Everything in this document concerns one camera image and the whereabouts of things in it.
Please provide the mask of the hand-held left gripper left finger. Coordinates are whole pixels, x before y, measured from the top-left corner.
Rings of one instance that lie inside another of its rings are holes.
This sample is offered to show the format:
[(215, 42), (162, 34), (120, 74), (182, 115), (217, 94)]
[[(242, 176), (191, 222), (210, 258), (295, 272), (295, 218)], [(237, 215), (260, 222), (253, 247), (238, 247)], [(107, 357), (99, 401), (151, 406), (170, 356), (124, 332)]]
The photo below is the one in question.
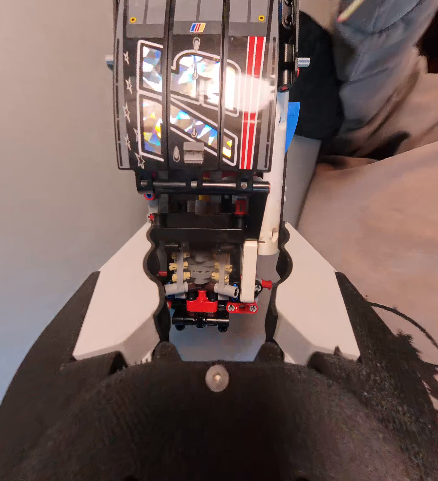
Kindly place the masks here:
[(76, 360), (119, 352), (126, 363), (144, 363), (162, 336), (168, 337), (167, 304), (164, 324), (156, 324), (165, 301), (163, 289), (149, 278), (144, 261), (152, 248), (147, 223), (100, 269), (89, 307), (73, 350)]

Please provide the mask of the lego race car model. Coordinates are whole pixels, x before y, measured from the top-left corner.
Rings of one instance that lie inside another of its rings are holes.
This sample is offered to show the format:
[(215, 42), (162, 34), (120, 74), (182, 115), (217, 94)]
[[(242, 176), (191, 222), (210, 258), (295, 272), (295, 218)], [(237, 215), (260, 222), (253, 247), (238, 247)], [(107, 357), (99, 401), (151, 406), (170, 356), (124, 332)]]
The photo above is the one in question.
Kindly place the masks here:
[(172, 325), (226, 332), (273, 282), (299, 1), (113, 1), (118, 168), (135, 174)]

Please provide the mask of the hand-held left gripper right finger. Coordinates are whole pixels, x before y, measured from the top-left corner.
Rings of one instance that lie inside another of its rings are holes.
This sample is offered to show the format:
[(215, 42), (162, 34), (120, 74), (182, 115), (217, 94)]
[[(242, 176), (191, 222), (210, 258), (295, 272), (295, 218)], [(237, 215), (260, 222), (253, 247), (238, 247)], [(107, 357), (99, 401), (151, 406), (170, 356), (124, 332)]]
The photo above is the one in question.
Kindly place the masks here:
[(307, 364), (314, 352), (334, 353), (356, 361), (360, 351), (336, 279), (336, 270), (288, 222), (286, 275), (276, 290), (278, 320), (274, 340), (285, 361)]

